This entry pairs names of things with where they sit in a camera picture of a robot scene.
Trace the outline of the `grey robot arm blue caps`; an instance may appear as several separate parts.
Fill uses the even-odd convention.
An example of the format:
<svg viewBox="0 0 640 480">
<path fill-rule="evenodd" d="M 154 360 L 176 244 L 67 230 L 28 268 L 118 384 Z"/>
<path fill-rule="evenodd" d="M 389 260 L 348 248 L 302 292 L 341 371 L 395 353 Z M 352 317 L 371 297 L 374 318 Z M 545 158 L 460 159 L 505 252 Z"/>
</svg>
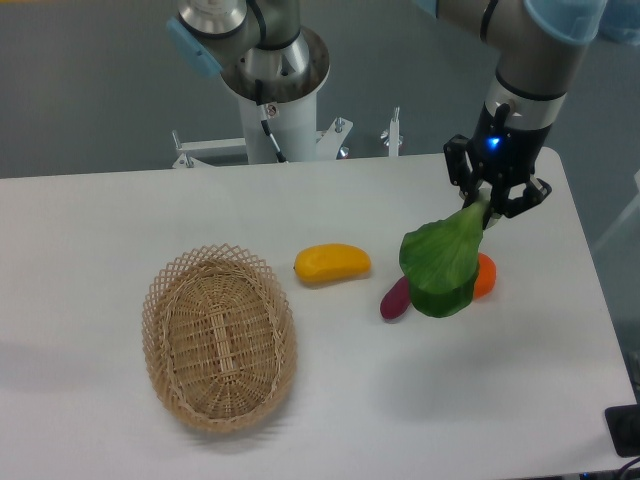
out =
<svg viewBox="0 0 640 480">
<path fill-rule="evenodd" d="M 550 186 L 535 163 L 595 38 L 601 1 L 424 1 L 421 8 L 497 49 L 500 58 L 471 137 L 443 148 L 450 182 L 466 203 L 490 188 L 485 218 L 541 204 Z M 329 73 L 323 40 L 296 1 L 181 1 L 166 25 L 175 48 L 238 100 L 253 164 L 316 160 L 316 95 Z"/>
</svg>

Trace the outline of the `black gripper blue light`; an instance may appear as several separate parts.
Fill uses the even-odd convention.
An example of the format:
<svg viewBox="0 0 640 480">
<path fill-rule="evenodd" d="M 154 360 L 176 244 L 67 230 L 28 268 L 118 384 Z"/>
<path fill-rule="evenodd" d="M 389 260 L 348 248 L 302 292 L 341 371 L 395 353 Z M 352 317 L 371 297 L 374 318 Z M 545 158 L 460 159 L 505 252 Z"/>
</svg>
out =
<svg viewBox="0 0 640 480">
<path fill-rule="evenodd" d="M 479 197 L 483 182 L 491 186 L 492 200 L 505 200 L 501 215 L 514 218 L 539 206 L 552 187 L 535 177 L 535 162 L 551 126 L 519 129 L 509 126 L 512 108 L 500 104 L 493 113 L 484 106 L 472 139 L 456 134 L 443 146 L 450 183 L 459 188 L 464 206 Z M 510 199 L 515 187 L 520 197 Z"/>
</svg>

